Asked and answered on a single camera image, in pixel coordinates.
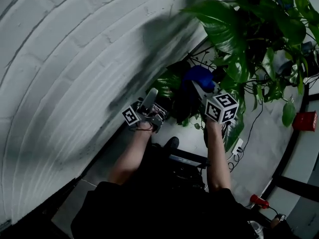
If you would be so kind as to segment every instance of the black shirt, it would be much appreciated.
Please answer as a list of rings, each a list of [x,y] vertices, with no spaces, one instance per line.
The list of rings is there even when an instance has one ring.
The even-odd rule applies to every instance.
[[[74,238],[202,236],[255,238],[244,207],[229,189],[141,190],[102,182],[87,194],[72,223]]]

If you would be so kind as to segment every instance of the gray floor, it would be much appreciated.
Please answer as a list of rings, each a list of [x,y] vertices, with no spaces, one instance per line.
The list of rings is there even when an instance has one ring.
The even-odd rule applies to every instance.
[[[302,97],[298,95],[296,88],[287,88],[285,97],[293,97],[297,111],[300,109]],[[244,140],[245,146],[251,125],[261,111],[261,106],[252,112],[254,99],[252,95],[246,95],[246,113],[244,114],[245,128],[240,137]],[[285,101],[279,100],[264,104],[263,112],[256,120],[251,131],[250,139],[244,152],[244,157],[231,173],[232,192],[235,199],[246,206],[252,194],[260,195],[269,183],[290,139],[292,128],[283,126],[281,117]],[[153,137],[153,142],[163,145],[172,136],[180,139],[180,149],[206,156],[202,131],[196,130],[192,124],[188,127],[177,126],[174,121],[169,120]],[[115,139],[105,153],[92,166],[85,176],[86,181],[81,181],[69,198],[61,206],[52,221],[65,233],[72,237],[70,224],[76,213],[82,206],[87,191],[93,190],[94,185],[106,181],[110,168],[116,159],[124,151],[132,137],[132,132],[125,130]],[[206,172],[203,172],[203,181],[206,183]]]

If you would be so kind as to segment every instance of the potted plant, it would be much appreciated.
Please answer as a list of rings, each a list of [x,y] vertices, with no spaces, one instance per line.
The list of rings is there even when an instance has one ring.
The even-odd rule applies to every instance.
[[[303,93],[308,64],[302,43],[306,28],[318,42],[319,13],[309,0],[206,0],[183,11],[202,23],[214,46],[216,57],[212,63],[216,69],[212,72],[213,80],[239,103],[234,123],[229,124],[224,132],[228,151],[244,128],[245,93],[254,96],[254,109],[258,103],[284,99],[286,86],[294,86],[300,94]],[[285,51],[290,63],[275,70],[273,60],[280,50]],[[183,70],[188,70],[188,67],[181,63],[168,67],[152,87],[156,87],[163,97],[172,99],[174,104],[178,103],[183,98],[178,95]],[[296,109],[292,99],[284,100],[282,122],[289,126]],[[174,114],[176,107],[176,104],[172,107],[173,116],[177,117],[178,123],[183,123],[178,120],[176,112]],[[186,109],[187,115],[183,118],[198,116],[196,108],[197,105]]]

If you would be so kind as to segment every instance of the power strip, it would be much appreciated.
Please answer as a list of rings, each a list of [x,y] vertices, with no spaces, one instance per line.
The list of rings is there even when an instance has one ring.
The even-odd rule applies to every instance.
[[[241,138],[238,138],[233,150],[231,151],[231,153],[233,153],[234,155],[238,154],[239,148],[243,145],[243,140]]]

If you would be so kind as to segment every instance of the foot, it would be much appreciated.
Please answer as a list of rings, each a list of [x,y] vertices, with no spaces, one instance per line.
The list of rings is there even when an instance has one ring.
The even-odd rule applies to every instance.
[[[179,146],[179,140],[176,136],[173,136],[171,139],[169,139],[167,141],[167,143],[165,144],[164,148],[173,148],[173,149],[177,149]]]

